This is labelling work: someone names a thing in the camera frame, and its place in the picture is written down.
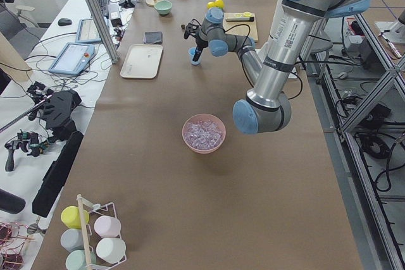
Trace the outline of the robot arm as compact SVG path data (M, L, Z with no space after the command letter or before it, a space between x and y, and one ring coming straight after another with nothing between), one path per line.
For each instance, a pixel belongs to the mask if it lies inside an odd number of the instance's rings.
M216 57L236 53L253 86L244 99L234 104L234 124L245 134L275 132L290 121L291 106L283 87L314 23L362 13L370 3L371 0L282 0L277 10L283 14L274 37L268 40L264 59L259 58L247 36L226 33L223 11L210 8L196 30L197 46L192 60L198 61L205 48Z

